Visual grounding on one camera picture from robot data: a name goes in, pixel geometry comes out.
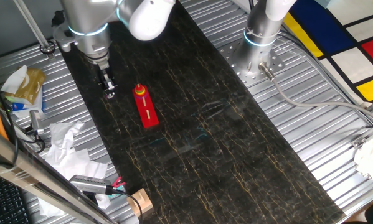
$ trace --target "blue light ring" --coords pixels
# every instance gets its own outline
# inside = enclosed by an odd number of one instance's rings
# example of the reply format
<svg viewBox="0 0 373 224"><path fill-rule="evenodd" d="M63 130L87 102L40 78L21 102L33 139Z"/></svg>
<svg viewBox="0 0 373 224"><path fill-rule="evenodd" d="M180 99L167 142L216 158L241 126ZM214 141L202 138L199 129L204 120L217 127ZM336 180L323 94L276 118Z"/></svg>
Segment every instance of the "blue light ring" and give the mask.
<svg viewBox="0 0 373 224"><path fill-rule="evenodd" d="M119 6L120 6L121 3L123 3L123 1L124 1L124 0L120 0L120 2L119 2L118 5L117 5L117 10L116 10L117 18L118 18L121 22L123 22L123 20L122 20L121 17L120 17L120 8L119 8Z"/></svg>
<svg viewBox="0 0 373 224"><path fill-rule="evenodd" d="M269 44L257 44L257 43L252 42L250 39L248 39L248 37L247 37L247 35L246 35L246 31L244 31L243 34L244 34L244 39L247 40L247 42L248 42L249 44L256 45L256 46L259 46L259 47L266 47L266 46L272 45L272 44L275 42L275 40L273 40L273 41L272 41L271 43L269 43Z"/></svg>
<svg viewBox="0 0 373 224"><path fill-rule="evenodd" d="M106 23L105 25L103 25L102 28L96 30L95 32L91 32L91 33L87 33L87 34L84 34L84 33L81 33L81 32L77 32L75 30L73 30L70 26L68 27L70 29L71 32L73 32L74 34L77 34L77 35L86 35L86 36L92 36L92 35L97 35L97 34L100 34L101 32L103 32L108 26L108 23Z"/></svg>

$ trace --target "silver cylinder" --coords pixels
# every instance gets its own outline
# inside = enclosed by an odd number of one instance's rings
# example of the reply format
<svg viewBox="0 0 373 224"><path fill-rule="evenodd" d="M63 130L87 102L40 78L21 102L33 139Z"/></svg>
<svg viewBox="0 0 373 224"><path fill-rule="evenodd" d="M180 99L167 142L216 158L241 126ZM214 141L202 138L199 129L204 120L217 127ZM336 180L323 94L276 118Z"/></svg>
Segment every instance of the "silver cylinder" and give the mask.
<svg viewBox="0 0 373 224"><path fill-rule="evenodd" d="M70 27L80 33L95 32L115 13L116 1L60 0Z"/></svg>
<svg viewBox="0 0 373 224"><path fill-rule="evenodd" d="M107 22L115 14L116 1L60 0L77 48L88 59L108 58L111 44Z"/></svg>
<svg viewBox="0 0 373 224"><path fill-rule="evenodd" d="M260 72L258 65L270 61L270 52L283 19L273 21L265 10L267 0L259 0L247 19L243 41L233 54L235 66L251 73Z"/></svg>

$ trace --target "keyboard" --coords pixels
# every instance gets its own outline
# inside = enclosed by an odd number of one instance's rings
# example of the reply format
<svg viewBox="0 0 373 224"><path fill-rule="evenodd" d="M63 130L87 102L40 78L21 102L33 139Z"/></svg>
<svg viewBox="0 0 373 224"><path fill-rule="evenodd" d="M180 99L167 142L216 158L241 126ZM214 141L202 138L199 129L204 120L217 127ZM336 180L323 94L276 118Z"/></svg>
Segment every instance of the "keyboard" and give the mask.
<svg viewBox="0 0 373 224"><path fill-rule="evenodd" d="M0 177L0 224L27 224L30 215L20 190Z"/></svg>

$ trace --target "black marble surface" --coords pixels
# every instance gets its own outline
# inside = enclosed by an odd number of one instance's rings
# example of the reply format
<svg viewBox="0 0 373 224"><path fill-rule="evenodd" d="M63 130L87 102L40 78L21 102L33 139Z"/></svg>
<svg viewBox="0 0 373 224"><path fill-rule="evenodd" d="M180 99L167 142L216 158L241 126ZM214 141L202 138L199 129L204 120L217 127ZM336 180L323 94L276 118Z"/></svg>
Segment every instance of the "black marble surface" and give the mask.
<svg viewBox="0 0 373 224"><path fill-rule="evenodd" d="M343 213L177 3L152 42L110 24L117 96L75 48L65 61L126 188L145 188L145 223L334 223ZM131 93L147 85L160 124Z"/></svg>

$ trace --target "cardboard box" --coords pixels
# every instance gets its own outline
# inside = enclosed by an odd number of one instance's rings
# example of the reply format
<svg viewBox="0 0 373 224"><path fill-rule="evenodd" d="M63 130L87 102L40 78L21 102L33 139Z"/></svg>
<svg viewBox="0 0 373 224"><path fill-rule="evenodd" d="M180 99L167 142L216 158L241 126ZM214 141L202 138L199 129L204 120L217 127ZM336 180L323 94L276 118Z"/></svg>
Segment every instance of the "cardboard box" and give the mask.
<svg viewBox="0 0 373 224"><path fill-rule="evenodd" d="M42 89L42 84L45 81L45 74L41 69L28 68L26 77L16 94L5 93L5 97L12 103L22 103L25 105L33 105L38 96L38 92Z"/></svg>

